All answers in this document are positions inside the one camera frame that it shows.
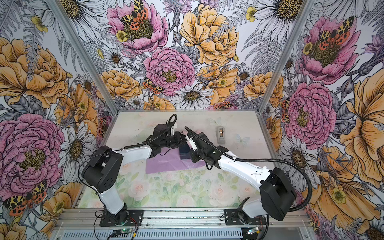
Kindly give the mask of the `dark navy gift box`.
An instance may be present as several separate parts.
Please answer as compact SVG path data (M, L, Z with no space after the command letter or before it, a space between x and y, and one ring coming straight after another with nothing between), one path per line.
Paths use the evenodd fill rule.
M182 161L191 161L190 148L179 148L179 155Z

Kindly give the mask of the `purple wrapping paper sheet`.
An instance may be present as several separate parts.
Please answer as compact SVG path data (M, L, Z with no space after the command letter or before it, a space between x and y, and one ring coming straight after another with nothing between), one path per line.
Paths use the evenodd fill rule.
M193 163L191 161L182 161L179 155L179 149L163 148L161 153L154 158L146 161L146 174L155 174L170 171L181 171L205 167L204 161Z

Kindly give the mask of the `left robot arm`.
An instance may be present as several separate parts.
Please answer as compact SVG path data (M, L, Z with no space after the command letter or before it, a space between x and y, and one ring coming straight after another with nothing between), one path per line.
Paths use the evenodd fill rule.
M105 211L114 218L127 219L127 207L120 197L116 180L121 166L156 157L163 148L176 149L186 143L186 136L175 131L174 124L159 124L146 141L114 150L101 146L91 156L81 176L95 190Z

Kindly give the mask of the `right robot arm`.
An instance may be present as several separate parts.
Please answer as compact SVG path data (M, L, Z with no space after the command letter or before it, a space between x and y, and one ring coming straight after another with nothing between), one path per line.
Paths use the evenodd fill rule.
M187 134L190 156L193 161L204 161L206 165L229 172L259 191L259 195L246 197L239 206L237 218L244 224L258 216L268 215L282 221L296 199L296 193L285 173L275 167L259 167L241 162L236 155L222 146L214 146L204 133Z

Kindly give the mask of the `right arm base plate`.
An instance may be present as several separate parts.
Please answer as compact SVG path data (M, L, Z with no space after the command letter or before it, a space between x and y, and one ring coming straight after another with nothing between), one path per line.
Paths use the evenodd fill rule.
M266 225L267 219L263 216L248 217L243 210L224 209L224 219L227 226L261 226Z

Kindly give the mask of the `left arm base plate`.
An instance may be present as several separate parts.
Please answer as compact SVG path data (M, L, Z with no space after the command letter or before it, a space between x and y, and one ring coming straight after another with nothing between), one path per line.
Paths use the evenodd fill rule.
M144 210L125 210L122 209L116 215L103 212L100 220L100 227L140 227L144 218Z

